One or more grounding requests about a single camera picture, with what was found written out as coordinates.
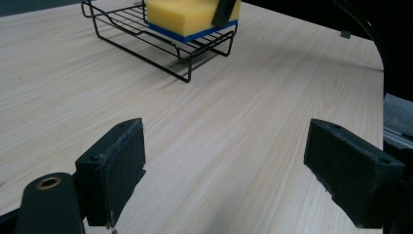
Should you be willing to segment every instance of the sponge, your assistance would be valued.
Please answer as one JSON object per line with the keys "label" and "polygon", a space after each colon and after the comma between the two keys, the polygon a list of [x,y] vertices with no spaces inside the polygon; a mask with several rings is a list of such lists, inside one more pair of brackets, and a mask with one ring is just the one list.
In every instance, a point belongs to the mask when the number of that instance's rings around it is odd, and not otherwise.
{"label": "sponge", "polygon": [[237,0],[229,22],[224,27],[212,24],[219,0],[147,0],[149,28],[180,42],[199,37],[238,23],[241,0]]}

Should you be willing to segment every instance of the wire rack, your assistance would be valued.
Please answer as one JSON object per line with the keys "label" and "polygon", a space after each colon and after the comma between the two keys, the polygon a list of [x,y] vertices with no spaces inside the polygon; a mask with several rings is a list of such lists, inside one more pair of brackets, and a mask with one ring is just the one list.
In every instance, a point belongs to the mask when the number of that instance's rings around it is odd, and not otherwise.
{"label": "wire rack", "polygon": [[[82,2],[81,6],[84,17],[93,20],[98,38],[186,83],[191,81],[195,68],[216,56],[228,57],[230,55],[238,28],[238,25],[235,24],[191,42],[180,43],[149,28],[144,0],[135,6],[114,11],[103,11],[94,6],[91,0]],[[133,37],[133,41],[115,42],[115,38],[120,34]],[[139,48],[139,46],[131,49],[127,46],[134,44],[136,47],[136,39],[140,45],[146,45],[145,49]],[[158,56],[153,57],[154,53],[147,53],[147,45],[150,46],[151,50],[162,51],[163,55],[159,57],[159,53],[157,53]]]}

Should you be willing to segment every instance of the metal dish rack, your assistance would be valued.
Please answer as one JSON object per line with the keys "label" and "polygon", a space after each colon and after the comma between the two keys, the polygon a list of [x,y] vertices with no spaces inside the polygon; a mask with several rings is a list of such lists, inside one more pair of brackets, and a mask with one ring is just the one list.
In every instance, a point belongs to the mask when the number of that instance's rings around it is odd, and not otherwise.
{"label": "metal dish rack", "polygon": [[[219,30],[191,42],[180,43],[149,29],[144,0],[136,6],[114,11],[103,11],[97,6],[94,6],[91,0],[82,2],[81,6],[84,17],[93,20],[94,30],[98,38],[162,69],[186,83],[191,81],[192,72],[196,67],[210,60],[210,58],[204,58],[204,61],[197,60],[199,65],[196,66],[194,65],[195,59],[201,59],[205,53],[213,53],[215,56],[220,55],[223,57],[230,55],[234,36],[238,28],[238,24],[235,24],[229,28]],[[140,42],[150,45],[151,48],[164,52],[166,56],[174,57],[174,61],[172,63],[169,61],[167,65],[160,64],[156,58],[150,58],[141,52],[136,52],[135,50],[127,48],[125,45],[121,45],[121,43],[116,43],[115,40],[113,40],[113,36],[102,35],[102,32],[113,28],[119,29],[122,34],[126,33],[138,39]],[[222,48],[218,48],[219,45],[226,41],[229,41],[226,49],[222,50]],[[173,70],[173,68],[177,66],[181,67],[180,72],[175,71],[176,69]]]}

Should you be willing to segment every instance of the wooden table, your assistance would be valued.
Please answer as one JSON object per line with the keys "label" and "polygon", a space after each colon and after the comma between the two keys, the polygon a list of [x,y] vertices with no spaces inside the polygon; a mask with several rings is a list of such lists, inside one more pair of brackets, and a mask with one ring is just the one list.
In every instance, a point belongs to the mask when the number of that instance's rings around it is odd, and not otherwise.
{"label": "wooden table", "polygon": [[147,174],[119,233],[381,233],[355,228],[303,164],[311,118],[382,146],[379,54],[339,34],[243,3],[232,54],[186,84],[96,38],[79,5],[1,18],[0,214],[141,117]]}

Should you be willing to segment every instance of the metal ring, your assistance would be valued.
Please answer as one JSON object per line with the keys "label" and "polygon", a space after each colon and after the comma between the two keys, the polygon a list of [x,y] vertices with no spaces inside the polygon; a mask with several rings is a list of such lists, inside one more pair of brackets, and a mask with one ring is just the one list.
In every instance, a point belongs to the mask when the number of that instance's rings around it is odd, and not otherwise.
{"label": "metal ring", "polygon": [[39,183],[37,183],[37,189],[39,190],[47,190],[49,188],[53,188],[61,183],[61,177],[53,176],[47,177],[42,179]]}

